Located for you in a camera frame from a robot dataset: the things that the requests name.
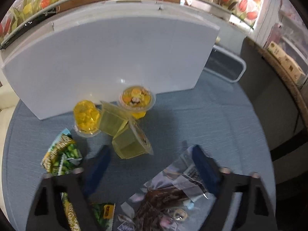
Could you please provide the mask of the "white storage box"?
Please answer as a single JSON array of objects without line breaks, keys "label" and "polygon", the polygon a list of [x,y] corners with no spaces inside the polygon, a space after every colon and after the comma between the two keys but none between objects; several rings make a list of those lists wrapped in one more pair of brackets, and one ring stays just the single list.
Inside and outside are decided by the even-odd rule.
[{"label": "white storage box", "polygon": [[113,102],[131,85],[195,87],[219,26],[181,5],[97,3],[40,26],[7,48],[2,71],[38,119],[82,100]]}]

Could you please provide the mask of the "granite side counter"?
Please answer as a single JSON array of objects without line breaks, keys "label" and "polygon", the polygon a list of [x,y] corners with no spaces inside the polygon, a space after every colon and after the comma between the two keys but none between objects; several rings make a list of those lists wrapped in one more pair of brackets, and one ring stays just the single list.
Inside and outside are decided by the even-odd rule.
[{"label": "granite side counter", "polygon": [[262,59],[274,70],[274,72],[278,75],[279,79],[283,82],[285,88],[287,89],[288,93],[290,94],[293,102],[296,105],[296,108],[299,111],[301,119],[304,123],[304,126],[307,128],[307,104],[300,93],[299,88],[296,86],[295,82],[291,79],[291,76],[287,73],[287,71],[281,66],[281,64],[276,60],[269,51],[262,48],[256,42],[254,42],[251,38],[246,37],[243,40],[243,43],[248,44],[257,53],[262,57]]}]

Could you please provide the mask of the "clear pack braised meat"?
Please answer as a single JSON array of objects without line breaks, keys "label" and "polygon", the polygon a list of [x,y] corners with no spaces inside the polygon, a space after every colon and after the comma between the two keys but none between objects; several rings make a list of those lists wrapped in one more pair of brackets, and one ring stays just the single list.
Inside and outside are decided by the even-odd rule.
[{"label": "clear pack braised meat", "polygon": [[199,230],[207,214],[209,193],[192,150],[185,150],[121,205],[117,230]]}]

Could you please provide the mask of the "blue tablecloth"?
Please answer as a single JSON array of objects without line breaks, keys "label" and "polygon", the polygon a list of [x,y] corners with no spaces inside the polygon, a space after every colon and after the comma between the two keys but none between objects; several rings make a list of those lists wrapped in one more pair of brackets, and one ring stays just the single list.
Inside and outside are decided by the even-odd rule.
[{"label": "blue tablecloth", "polygon": [[[204,152],[237,174],[258,172],[272,203],[276,183],[269,147],[253,106],[238,83],[203,72],[194,89],[159,94],[139,121],[153,155],[123,160],[113,153],[92,202],[121,205],[142,185],[173,163],[188,147]],[[15,230],[25,230],[32,199],[44,169],[41,161],[64,129],[72,129],[72,113],[39,120],[19,102],[7,131],[2,163],[3,196]]]}]

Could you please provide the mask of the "green jelly cup front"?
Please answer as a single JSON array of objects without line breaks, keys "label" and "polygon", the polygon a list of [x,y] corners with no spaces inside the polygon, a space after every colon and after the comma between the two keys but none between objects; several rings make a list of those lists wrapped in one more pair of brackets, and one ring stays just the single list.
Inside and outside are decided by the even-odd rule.
[{"label": "green jelly cup front", "polygon": [[134,119],[130,119],[125,127],[116,133],[112,146],[121,159],[131,159],[143,154],[153,155],[148,138]]}]

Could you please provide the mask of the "yellow jelly cup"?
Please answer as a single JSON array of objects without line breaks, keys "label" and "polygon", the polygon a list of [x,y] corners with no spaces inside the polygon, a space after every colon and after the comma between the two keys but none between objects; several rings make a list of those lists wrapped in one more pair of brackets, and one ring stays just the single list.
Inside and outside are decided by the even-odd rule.
[{"label": "yellow jelly cup", "polygon": [[118,97],[117,104],[128,111],[135,119],[145,117],[154,106],[156,95],[141,85],[132,85],[125,88]]},{"label": "yellow jelly cup", "polygon": [[73,109],[74,129],[82,137],[93,137],[99,133],[100,111],[92,101],[78,102]]}]

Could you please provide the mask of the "beige patterned carton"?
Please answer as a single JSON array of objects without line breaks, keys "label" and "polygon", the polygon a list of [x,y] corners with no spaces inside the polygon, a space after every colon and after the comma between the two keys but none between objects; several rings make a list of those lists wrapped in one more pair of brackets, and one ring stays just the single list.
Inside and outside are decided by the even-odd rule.
[{"label": "beige patterned carton", "polygon": [[289,56],[277,43],[271,41],[267,46],[267,50],[273,57],[278,60],[280,65],[285,69],[295,84],[300,87],[305,82],[305,73],[298,63]]}]

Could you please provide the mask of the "green pea snack packet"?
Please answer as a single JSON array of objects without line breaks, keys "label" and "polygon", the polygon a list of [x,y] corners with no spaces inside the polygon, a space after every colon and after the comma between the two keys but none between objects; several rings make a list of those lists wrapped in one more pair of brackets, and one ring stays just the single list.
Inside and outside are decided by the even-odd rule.
[{"label": "green pea snack packet", "polygon": [[[52,142],[47,153],[41,161],[41,165],[53,176],[66,175],[73,169],[80,167],[82,155],[77,148],[70,131],[64,129]],[[67,193],[61,194],[64,212],[71,230],[80,230],[76,213]],[[115,204],[113,203],[90,203],[94,217],[103,230],[112,230]]]}]

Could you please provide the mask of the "green jelly cup rear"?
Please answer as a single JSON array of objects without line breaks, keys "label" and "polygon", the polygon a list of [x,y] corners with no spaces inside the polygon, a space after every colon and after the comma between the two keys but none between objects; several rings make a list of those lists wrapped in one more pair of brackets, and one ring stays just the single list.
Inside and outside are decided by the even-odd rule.
[{"label": "green jelly cup rear", "polygon": [[101,102],[98,128],[101,132],[114,137],[130,120],[130,114],[108,102]]}]

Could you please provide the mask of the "green jelly cup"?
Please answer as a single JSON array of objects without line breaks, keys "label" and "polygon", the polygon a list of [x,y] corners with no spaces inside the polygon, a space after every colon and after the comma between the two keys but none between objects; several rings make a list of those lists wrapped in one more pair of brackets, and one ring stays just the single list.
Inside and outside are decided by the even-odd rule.
[{"label": "green jelly cup", "polygon": [[108,102],[101,102],[98,128],[101,132],[114,137],[130,120],[130,114]]},{"label": "green jelly cup", "polygon": [[116,133],[112,146],[121,159],[131,159],[143,154],[153,155],[148,138],[134,119],[130,119],[125,127]]}]

